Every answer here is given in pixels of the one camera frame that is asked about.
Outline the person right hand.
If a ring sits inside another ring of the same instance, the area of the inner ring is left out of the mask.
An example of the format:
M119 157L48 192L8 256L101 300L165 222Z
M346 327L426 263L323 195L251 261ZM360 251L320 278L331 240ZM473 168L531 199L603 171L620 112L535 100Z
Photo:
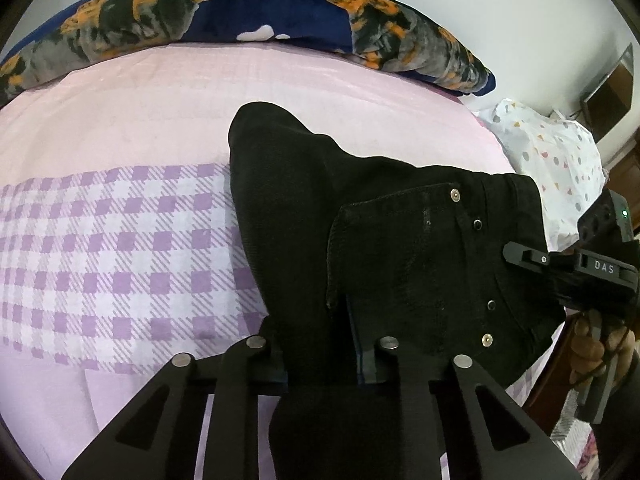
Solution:
M636 353L636 334L631 328L622 327L608 336L602 344L590 335L591 326L586 318L580 316L574 325L574 335L570 342L570 384L576 391L586 388L587 376L605 373L603 359L606 352L617 351L618 361L614 377L614 386L618 387L628 374Z

